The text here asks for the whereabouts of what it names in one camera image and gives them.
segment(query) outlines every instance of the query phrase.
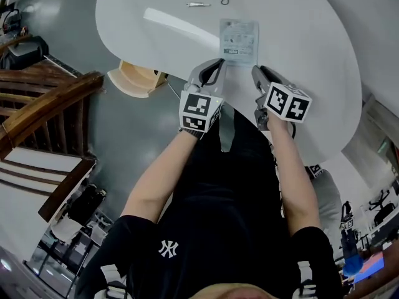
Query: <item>blue object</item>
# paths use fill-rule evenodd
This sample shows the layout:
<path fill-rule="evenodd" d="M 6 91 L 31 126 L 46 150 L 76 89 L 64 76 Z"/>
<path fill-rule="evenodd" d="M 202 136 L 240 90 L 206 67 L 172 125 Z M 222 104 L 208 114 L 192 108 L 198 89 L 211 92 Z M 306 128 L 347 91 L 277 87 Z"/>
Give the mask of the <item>blue object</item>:
<path fill-rule="evenodd" d="M 342 272 L 345 276 L 351 277 L 359 273 L 363 268 L 363 259 L 359 254 L 356 254 L 352 257 L 345 259 L 345 266 L 342 269 Z"/>
<path fill-rule="evenodd" d="M 373 275 L 377 271 L 381 270 L 384 267 L 384 258 L 381 256 L 379 260 L 377 260 L 371 267 L 369 267 L 365 272 L 358 273 L 355 277 L 355 283 L 368 278 Z"/>

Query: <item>oval table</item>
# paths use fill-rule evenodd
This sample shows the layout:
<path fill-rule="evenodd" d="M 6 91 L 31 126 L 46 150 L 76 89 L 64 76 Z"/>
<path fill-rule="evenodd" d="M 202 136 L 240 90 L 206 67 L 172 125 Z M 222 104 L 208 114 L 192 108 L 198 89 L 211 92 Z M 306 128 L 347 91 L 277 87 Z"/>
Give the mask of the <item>oval table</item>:
<path fill-rule="evenodd" d="M 187 7 L 188 2 L 210 7 Z M 295 142 L 305 165 L 319 164 L 349 142 L 362 110 L 360 74 L 349 37 L 327 0 L 97 0 L 97 29 L 118 58 L 188 79 L 219 57 L 219 20 L 259 22 L 258 64 L 312 98 Z M 223 96 L 255 124 L 259 96 L 251 68 L 229 67 Z M 270 133 L 264 132 L 271 139 Z"/>

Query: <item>ny logo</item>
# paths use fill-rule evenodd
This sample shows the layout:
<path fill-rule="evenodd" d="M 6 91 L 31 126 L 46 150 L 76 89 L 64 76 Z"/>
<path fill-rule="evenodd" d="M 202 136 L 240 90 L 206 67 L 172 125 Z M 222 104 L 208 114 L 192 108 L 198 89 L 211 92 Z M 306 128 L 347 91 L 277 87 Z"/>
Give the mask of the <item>ny logo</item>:
<path fill-rule="evenodd" d="M 186 113 L 194 113 L 202 116 L 206 116 L 209 110 L 209 104 L 211 99 L 209 97 L 202 97 L 198 94 L 189 94 L 187 102 L 184 108 Z"/>
<path fill-rule="evenodd" d="M 168 245 L 166 244 L 165 240 L 162 240 L 162 248 L 159 250 L 159 253 L 164 257 L 166 254 L 169 254 L 168 258 L 172 258 L 176 255 L 176 248 L 179 246 L 177 242 L 173 243 L 172 241 L 168 240 Z"/>

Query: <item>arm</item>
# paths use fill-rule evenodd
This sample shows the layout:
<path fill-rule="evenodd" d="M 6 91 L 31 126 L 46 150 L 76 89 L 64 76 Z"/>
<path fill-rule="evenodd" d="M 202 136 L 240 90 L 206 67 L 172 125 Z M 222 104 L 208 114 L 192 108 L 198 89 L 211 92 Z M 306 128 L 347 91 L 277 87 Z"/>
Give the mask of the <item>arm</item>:
<path fill-rule="evenodd" d="M 282 203 L 290 234 L 309 226 L 321 228 L 316 193 L 288 132 L 287 122 L 269 112 L 268 127 L 279 167 Z"/>
<path fill-rule="evenodd" d="M 172 194 L 197 137 L 182 131 L 137 181 L 122 215 L 134 215 L 156 223 Z"/>

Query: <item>floor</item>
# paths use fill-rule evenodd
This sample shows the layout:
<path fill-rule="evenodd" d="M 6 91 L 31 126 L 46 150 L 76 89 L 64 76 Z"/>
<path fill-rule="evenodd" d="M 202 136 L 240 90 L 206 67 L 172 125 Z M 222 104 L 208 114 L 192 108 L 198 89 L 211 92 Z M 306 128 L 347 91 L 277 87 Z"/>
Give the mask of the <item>floor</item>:
<path fill-rule="evenodd" d="M 119 65 L 100 40 L 95 24 L 96 0 L 20 0 L 23 24 L 49 45 L 50 54 L 82 73 L 105 74 L 104 92 L 90 103 L 90 149 L 99 162 L 91 178 L 108 192 L 103 211 L 116 219 L 137 179 L 179 129 L 179 99 L 164 85 L 149 98 L 129 97 L 106 73 Z M 169 77 L 179 93 L 185 81 Z M 228 150 L 233 136 L 233 111 L 226 107 L 221 141 Z"/>

